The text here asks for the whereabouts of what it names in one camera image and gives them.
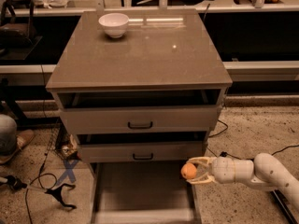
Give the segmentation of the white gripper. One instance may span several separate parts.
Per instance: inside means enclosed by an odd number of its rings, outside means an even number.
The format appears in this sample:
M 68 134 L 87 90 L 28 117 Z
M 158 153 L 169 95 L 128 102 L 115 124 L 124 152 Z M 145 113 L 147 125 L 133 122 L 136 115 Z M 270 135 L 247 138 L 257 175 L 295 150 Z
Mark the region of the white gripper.
M 213 157 L 194 157 L 187 160 L 186 164 L 190 167 L 197 168 L 198 166 L 208 168 L 211 164 L 211 173 L 205 173 L 193 179 L 188 179 L 192 185 L 204 185 L 211 182 L 221 184 L 233 183 L 235 181 L 235 162 L 230 158 L 218 157 L 214 160 Z

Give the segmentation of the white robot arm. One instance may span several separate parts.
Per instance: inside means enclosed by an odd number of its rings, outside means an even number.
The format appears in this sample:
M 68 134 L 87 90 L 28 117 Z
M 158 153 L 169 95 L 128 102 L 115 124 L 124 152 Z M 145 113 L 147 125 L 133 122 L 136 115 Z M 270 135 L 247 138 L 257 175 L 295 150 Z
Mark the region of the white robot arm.
M 253 160 L 194 157 L 186 161 L 180 172 L 192 185 L 241 183 L 252 189 L 277 189 L 299 210 L 299 180 L 278 159 L 267 153 L 260 153 Z

